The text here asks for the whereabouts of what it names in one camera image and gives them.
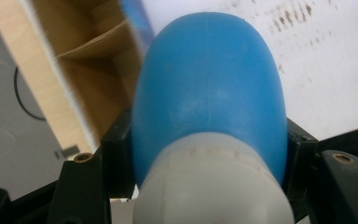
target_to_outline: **wooden panel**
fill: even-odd
[[[114,76],[113,62],[63,60],[61,65],[71,83],[69,88],[85,113],[90,134],[99,140],[119,113],[130,107],[120,79]]]
[[[93,8],[90,15],[99,34],[103,34],[126,20],[117,1],[109,1]]]
[[[141,59],[138,49],[132,46],[131,49],[116,56],[113,62],[115,63],[117,76],[120,77],[124,92],[132,105],[136,83],[141,70]]]
[[[130,25],[122,21],[108,32],[99,35],[75,49],[58,55],[63,59],[102,58],[118,55],[132,44]]]
[[[62,0],[73,7],[83,10],[84,12],[89,12],[91,8],[95,8],[97,6],[100,6],[106,2],[109,2],[109,0]]]
[[[18,64],[48,124],[63,148],[90,151],[76,113],[64,94],[54,62],[17,0],[0,0],[0,35]]]
[[[56,54],[77,48],[98,36],[90,14],[60,0],[33,0],[36,16]]]

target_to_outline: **white nozzle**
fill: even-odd
[[[184,137],[158,156],[134,208],[135,224],[294,223],[267,165],[222,133]]]

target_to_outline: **blue balloon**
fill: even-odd
[[[131,124],[138,185],[163,148],[202,132],[248,144],[282,183],[287,127],[275,62],[249,23],[223,13],[173,21],[145,56]]]

